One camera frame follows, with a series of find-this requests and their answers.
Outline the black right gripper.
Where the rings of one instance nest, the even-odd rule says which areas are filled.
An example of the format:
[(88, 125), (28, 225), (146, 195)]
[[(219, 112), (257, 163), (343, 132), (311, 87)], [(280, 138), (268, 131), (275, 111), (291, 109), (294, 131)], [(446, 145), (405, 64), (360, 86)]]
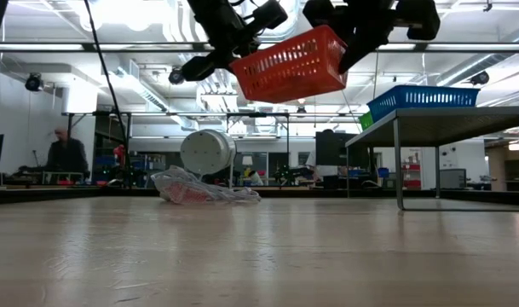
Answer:
[(338, 65), (347, 72), (362, 58), (388, 43), (396, 27), (407, 37), (430, 41), (439, 32), (441, 20), (434, 0), (308, 0), (303, 15), (312, 27), (329, 26), (348, 47)]

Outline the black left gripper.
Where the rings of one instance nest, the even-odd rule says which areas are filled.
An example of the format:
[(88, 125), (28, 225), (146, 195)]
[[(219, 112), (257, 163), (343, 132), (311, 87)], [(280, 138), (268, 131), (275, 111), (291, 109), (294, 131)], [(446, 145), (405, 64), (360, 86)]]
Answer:
[(288, 18), (277, 0), (267, 0), (255, 8), (247, 22), (234, 10), (244, 0), (231, 3), (229, 0), (187, 0), (194, 19), (203, 27), (212, 51), (196, 55), (181, 69), (187, 81), (202, 81), (217, 69), (232, 72), (230, 65), (240, 58), (257, 52), (258, 36), (265, 29), (274, 29)]

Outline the orange plastic basket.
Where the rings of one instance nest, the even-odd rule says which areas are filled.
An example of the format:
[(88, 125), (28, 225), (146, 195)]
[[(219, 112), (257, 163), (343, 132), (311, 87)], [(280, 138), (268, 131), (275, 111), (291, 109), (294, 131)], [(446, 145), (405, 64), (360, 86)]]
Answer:
[(319, 26), (233, 61), (230, 68), (250, 101), (284, 103), (346, 87), (338, 71), (346, 44), (329, 26)]

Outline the blue plastic basket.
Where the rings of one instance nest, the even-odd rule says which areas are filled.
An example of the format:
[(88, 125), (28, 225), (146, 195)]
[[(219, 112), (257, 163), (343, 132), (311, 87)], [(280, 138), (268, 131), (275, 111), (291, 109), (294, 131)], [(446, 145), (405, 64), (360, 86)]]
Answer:
[(374, 122), (398, 108), (475, 107), (479, 89), (396, 85), (367, 103)]

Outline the large black monitor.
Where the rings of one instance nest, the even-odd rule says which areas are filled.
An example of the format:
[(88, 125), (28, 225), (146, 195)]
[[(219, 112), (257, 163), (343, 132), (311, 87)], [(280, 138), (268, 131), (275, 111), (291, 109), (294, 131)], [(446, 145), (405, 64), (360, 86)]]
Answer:
[(315, 156), (317, 165), (346, 165), (346, 142), (353, 136), (337, 132), (317, 132), (315, 135)]

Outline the grey perforated metal shelf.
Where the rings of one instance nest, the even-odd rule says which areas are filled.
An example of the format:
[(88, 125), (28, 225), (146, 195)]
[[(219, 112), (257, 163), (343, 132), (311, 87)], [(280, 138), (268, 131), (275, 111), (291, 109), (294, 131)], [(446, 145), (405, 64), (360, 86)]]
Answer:
[(398, 108), (345, 143), (369, 149), (395, 150), (395, 198), (399, 210), (405, 211), (401, 172), (401, 148), (435, 150), (435, 197), (441, 197), (440, 147), (519, 126), (519, 107), (434, 107)]

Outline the white cylindrical appliance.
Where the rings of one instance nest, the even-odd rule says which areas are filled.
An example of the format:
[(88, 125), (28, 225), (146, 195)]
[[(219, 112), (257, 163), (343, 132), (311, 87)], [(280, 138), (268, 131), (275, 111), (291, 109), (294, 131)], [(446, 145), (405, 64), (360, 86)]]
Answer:
[(184, 138), (180, 147), (184, 168), (201, 176), (230, 167), (236, 153), (234, 139), (217, 130), (195, 131)]

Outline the red white storage shelf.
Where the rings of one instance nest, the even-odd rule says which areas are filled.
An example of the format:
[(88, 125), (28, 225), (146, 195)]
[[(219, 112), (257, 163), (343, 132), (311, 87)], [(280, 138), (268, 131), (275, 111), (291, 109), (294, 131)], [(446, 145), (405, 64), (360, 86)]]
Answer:
[(422, 159), (420, 148), (404, 148), (401, 162), (403, 188), (420, 190), (422, 188)]

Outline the grey cabinet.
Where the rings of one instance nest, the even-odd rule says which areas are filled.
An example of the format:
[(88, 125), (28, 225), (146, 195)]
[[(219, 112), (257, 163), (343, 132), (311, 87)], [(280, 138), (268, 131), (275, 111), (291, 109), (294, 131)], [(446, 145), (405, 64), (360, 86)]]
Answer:
[(466, 189), (466, 169), (440, 170), (440, 189)]

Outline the wooden cabinet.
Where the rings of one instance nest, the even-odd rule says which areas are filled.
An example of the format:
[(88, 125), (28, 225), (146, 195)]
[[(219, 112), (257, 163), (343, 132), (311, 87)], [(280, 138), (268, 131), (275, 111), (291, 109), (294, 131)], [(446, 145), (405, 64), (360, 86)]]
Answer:
[(519, 192), (519, 145), (509, 141), (486, 145), (492, 191)]

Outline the black background workstation frame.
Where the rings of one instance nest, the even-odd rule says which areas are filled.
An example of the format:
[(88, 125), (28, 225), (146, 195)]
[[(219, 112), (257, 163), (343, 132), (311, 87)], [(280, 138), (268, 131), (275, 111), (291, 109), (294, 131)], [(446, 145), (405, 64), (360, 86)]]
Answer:
[(278, 154), (290, 166), (298, 155), (315, 150), (315, 137), (325, 129), (358, 134), (360, 113), (122, 113), (132, 152), (178, 152), (193, 132), (215, 130), (230, 136), (240, 154)]

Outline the black aluminium rig frame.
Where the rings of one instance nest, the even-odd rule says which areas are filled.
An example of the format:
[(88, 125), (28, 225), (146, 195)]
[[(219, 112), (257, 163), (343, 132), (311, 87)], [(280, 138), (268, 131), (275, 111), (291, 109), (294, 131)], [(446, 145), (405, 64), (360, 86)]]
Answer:
[[(11, 53), (161, 53), (179, 52), (178, 43), (0, 43), (0, 52)], [(486, 55), (518, 55), (519, 43), (389, 43), (381, 47), (383, 53), (471, 53)], [(0, 204), (92, 197), (153, 197), (157, 191), (147, 188), (117, 188), (103, 186), (59, 186), (58, 188), (0, 188)]]

